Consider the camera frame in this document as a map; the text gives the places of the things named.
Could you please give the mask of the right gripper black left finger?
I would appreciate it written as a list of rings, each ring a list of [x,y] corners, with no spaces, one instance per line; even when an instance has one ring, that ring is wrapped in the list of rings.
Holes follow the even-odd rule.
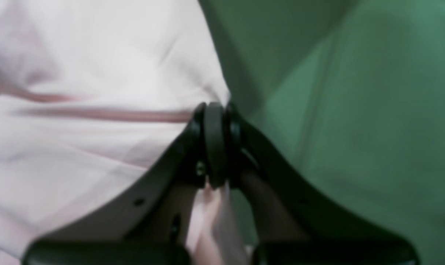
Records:
[[[211,172],[208,128],[224,108],[197,106],[189,123],[133,185],[92,213],[31,243],[24,265],[191,265],[192,205]]]

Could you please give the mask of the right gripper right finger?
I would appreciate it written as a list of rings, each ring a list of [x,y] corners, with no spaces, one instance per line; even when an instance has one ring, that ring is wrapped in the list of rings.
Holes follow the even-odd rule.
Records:
[[[418,265],[406,239],[310,184],[233,104],[225,111],[229,180],[249,201],[259,243],[253,265]]]

